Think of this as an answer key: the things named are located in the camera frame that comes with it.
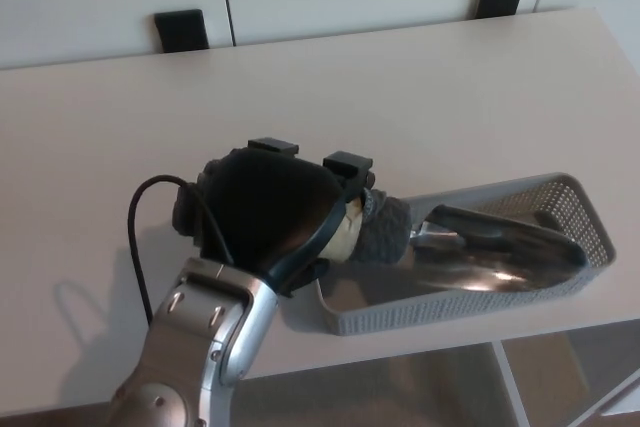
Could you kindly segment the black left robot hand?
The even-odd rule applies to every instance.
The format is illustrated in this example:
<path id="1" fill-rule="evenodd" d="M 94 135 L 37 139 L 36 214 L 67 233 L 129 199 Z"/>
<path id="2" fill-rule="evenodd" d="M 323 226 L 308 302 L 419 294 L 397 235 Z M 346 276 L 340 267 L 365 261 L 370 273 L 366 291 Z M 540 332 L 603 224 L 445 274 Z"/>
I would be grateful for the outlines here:
<path id="1" fill-rule="evenodd" d="M 245 271 L 288 295 L 326 263 L 355 251 L 373 161 L 344 151 L 319 164 L 273 138 L 248 142 L 206 164 L 179 189 L 172 226 L 204 259 Z"/>

